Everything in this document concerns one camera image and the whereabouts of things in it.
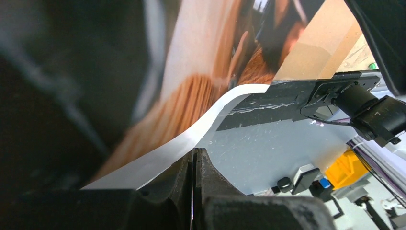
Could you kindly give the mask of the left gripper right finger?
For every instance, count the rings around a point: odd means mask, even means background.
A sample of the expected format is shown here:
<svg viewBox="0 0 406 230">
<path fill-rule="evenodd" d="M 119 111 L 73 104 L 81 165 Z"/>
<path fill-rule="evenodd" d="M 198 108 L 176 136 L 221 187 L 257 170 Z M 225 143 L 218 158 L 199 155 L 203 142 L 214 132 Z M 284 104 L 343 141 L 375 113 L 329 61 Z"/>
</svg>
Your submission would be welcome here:
<svg viewBox="0 0 406 230">
<path fill-rule="evenodd" d="M 334 230 L 327 207 L 308 196 L 253 196 L 236 189 L 204 148 L 193 154 L 194 230 Z"/>
</svg>

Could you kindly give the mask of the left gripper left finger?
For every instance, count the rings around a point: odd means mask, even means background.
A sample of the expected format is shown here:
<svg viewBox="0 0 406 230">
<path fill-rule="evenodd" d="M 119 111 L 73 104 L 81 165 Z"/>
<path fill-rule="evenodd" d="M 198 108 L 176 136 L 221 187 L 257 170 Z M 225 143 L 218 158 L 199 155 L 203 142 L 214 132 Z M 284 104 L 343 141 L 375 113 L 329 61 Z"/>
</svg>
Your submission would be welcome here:
<svg viewBox="0 0 406 230">
<path fill-rule="evenodd" d="M 3 230 L 189 230 L 193 154 L 143 188 L 47 190 L 19 196 L 0 216 Z"/>
</svg>

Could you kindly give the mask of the printed photo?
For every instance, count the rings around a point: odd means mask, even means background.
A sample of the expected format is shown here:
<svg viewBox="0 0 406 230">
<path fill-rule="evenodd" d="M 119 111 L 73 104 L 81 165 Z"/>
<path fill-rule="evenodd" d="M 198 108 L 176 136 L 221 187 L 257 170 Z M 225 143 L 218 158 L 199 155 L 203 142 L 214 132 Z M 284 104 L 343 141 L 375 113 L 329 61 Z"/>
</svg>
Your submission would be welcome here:
<svg viewBox="0 0 406 230">
<path fill-rule="evenodd" d="M 184 0 L 160 92 L 87 189 L 140 188 L 183 157 L 223 108 L 264 93 L 322 0 Z"/>
</svg>

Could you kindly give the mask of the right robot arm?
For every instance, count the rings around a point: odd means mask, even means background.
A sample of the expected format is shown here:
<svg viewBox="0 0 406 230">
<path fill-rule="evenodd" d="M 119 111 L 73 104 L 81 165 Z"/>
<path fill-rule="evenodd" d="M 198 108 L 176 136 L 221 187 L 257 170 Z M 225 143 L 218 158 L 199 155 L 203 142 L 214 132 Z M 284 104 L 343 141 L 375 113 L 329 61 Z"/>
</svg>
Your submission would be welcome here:
<svg viewBox="0 0 406 230">
<path fill-rule="evenodd" d="M 398 134 L 406 129 L 406 104 L 398 96 L 406 93 L 406 3 L 403 0 L 349 0 L 346 2 L 366 39 L 391 96 L 377 98 L 368 91 L 376 80 L 322 80 L 315 85 L 304 117 L 316 120 L 315 110 L 334 105 L 348 117 L 365 140 L 384 147 L 398 144 Z"/>
</svg>

